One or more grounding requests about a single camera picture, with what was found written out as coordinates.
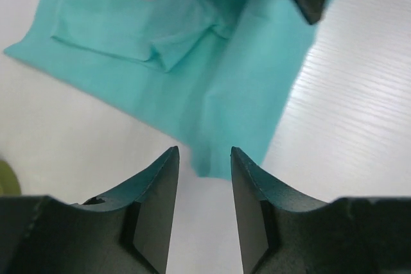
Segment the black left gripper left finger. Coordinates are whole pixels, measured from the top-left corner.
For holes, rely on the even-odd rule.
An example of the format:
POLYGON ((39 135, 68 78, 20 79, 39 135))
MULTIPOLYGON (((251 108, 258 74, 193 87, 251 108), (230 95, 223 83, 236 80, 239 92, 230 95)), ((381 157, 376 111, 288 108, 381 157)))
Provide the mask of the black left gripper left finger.
POLYGON ((164 273, 179 149, 83 204, 1 198, 2 273, 164 273))

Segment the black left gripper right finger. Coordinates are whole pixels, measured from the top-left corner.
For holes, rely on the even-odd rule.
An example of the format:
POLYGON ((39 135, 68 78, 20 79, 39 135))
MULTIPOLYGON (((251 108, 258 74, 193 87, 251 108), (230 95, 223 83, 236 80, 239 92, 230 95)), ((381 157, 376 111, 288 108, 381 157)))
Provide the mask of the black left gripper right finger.
POLYGON ((231 175, 245 273, 410 272, 410 198, 326 203, 267 173, 236 147, 231 175))

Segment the teal t shirt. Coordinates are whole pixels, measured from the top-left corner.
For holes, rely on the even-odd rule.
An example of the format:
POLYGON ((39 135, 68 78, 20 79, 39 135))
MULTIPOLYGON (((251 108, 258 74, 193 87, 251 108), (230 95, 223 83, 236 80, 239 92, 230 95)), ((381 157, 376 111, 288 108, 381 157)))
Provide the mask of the teal t shirt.
POLYGON ((262 162, 317 26, 293 0, 40 0, 5 53, 173 137, 200 176, 262 162))

